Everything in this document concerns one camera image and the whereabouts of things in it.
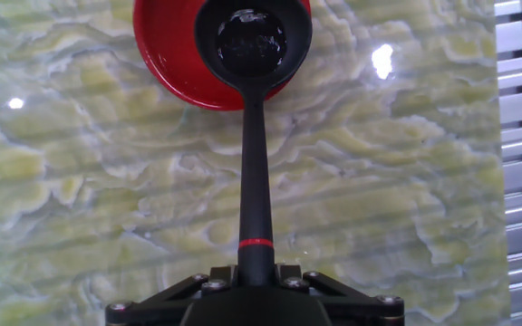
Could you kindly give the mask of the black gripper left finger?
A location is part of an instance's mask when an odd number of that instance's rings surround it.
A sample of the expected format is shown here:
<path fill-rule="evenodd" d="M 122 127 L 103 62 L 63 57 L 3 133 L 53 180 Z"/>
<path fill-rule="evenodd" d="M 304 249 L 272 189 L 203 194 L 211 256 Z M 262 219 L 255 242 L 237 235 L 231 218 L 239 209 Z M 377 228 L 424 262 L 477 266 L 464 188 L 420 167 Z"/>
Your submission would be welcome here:
<path fill-rule="evenodd" d="M 133 302 L 119 300 L 105 308 L 106 326 L 175 326 L 182 323 L 193 303 L 237 284 L 234 264 L 212 267 L 209 274 L 196 273 L 150 298 Z"/>

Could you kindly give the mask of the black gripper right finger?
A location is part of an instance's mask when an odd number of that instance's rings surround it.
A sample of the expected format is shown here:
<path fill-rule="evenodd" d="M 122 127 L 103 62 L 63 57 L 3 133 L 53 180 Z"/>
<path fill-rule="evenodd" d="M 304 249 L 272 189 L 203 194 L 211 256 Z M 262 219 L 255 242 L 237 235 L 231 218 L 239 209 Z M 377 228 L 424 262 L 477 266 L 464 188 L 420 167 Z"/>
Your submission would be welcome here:
<path fill-rule="evenodd" d="M 288 291 L 316 299 L 332 325 L 404 326 L 404 300 L 395 295 L 369 296 L 317 271 L 277 264 L 275 278 Z"/>

